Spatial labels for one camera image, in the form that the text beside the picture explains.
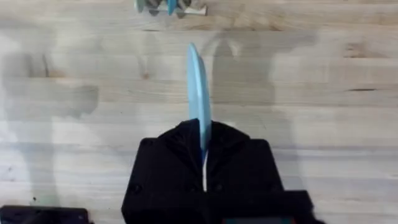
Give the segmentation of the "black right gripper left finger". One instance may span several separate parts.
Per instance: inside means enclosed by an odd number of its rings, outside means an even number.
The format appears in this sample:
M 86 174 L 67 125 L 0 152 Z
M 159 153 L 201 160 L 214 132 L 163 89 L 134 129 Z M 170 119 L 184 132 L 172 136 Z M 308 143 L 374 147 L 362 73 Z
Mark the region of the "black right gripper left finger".
M 121 212 L 126 223 L 205 223 L 199 121 L 139 145 Z

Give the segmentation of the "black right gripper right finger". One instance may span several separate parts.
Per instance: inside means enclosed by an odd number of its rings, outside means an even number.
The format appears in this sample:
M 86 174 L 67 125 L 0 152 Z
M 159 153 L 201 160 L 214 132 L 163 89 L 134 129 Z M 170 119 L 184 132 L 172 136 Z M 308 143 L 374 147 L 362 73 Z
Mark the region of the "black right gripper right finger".
M 284 191 L 268 141 L 216 121 L 211 124 L 206 180 L 209 197 Z

